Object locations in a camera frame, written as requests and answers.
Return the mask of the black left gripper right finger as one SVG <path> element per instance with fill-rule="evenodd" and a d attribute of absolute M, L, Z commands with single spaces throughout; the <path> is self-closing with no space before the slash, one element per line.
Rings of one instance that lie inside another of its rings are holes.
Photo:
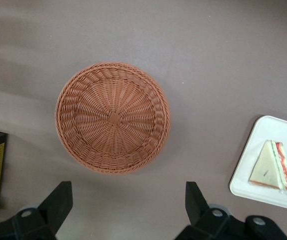
<path fill-rule="evenodd" d="M 287 240 L 270 218 L 250 215 L 240 221 L 219 207 L 210 207 L 196 182 L 185 185 L 185 209 L 190 224 L 177 240 Z"/>

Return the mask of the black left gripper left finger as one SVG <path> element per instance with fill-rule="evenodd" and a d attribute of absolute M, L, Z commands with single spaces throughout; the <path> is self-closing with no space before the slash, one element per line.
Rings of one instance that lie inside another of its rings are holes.
<path fill-rule="evenodd" d="M 0 222 L 0 240 L 55 240 L 72 207 L 72 183 L 62 181 L 39 206 Z"/>

